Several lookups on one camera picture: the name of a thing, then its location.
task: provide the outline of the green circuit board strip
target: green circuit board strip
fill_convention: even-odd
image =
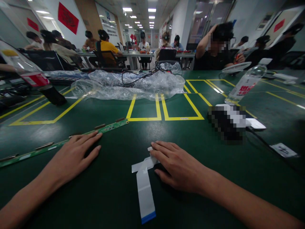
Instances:
[[[116,128],[119,128],[121,126],[124,126],[126,124],[128,124],[129,121],[127,119],[124,119],[122,121],[119,121],[119,122],[115,122],[115,123],[112,123],[112,124],[109,124],[101,129],[98,130],[98,133],[106,133],[110,130],[113,130],[113,129],[116,129]],[[27,153],[27,154],[23,154],[23,155],[20,155],[20,156],[17,156],[17,157],[14,157],[8,161],[4,161],[4,162],[0,162],[0,168],[1,167],[4,167],[4,166],[7,166],[7,165],[10,165],[10,164],[14,164],[16,162],[19,162],[19,161],[23,161],[25,159],[28,159],[28,158],[31,158],[31,157],[34,157],[36,155],[39,155],[39,154],[42,154],[42,153],[45,153],[45,152],[48,152],[50,150],[53,150],[53,149],[56,149],[56,148],[60,148],[62,147],[67,141],[69,141],[69,139],[65,140],[65,141],[62,141],[62,142],[59,142],[59,143],[56,143],[56,144],[53,144],[51,146],[48,146],[48,147],[45,147],[45,148],[42,148],[40,150],[36,150],[36,151],[33,151],[33,152],[30,152],[30,153]]]

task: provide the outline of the red bottle label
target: red bottle label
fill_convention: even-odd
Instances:
[[[50,83],[43,73],[27,73],[21,75],[32,87],[42,87]]]

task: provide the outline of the plastic wrap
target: plastic wrap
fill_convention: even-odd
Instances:
[[[46,77],[68,77],[89,79],[87,73],[82,71],[44,71]]]
[[[131,79],[131,75],[124,74],[124,83],[135,81]],[[155,100],[156,94],[161,100],[160,94],[164,94],[164,98],[173,97],[179,91],[183,91],[185,80],[181,76],[171,73],[156,72],[152,76],[139,79],[133,87],[120,87],[122,84],[122,75],[115,73],[107,73],[96,70],[89,74],[91,80],[78,80],[71,85],[72,93],[77,98],[86,96],[86,98],[96,98],[101,100],[132,100],[133,95],[137,94],[137,99]]]
[[[176,62],[174,65],[162,63],[160,66],[162,69],[171,70],[174,75],[182,75],[181,66],[178,62]]]

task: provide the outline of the black shirt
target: black shirt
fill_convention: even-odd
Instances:
[[[268,51],[268,56],[275,60],[280,60],[295,44],[295,39],[293,37],[288,37],[274,46],[272,46]]]
[[[195,56],[194,70],[222,70],[229,63],[232,63],[232,60],[228,54],[221,52],[217,56],[211,56],[208,51],[205,51],[201,58],[197,59]]]

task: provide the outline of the red object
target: red object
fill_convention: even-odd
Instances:
[[[238,95],[246,95],[254,86],[256,83],[254,83],[252,86],[242,86],[239,89]]]
[[[275,27],[274,27],[274,31],[273,31],[273,32],[276,32],[276,31],[278,31],[280,28],[282,28],[283,25],[284,25],[284,23],[285,23],[285,19],[281,20],[278,24],[276,24]]]
[[[43,73],[26,73],[20,76],[32,87],[42,87],[50,83]]]
[[[33,22],[31,19],[29,19],[28,17],[26,19],[28,20],[28,25],[39,32],[38,25],[35,22]]]
[[[76,35],[79,20],[61,3],[58,6],[58,20]]]

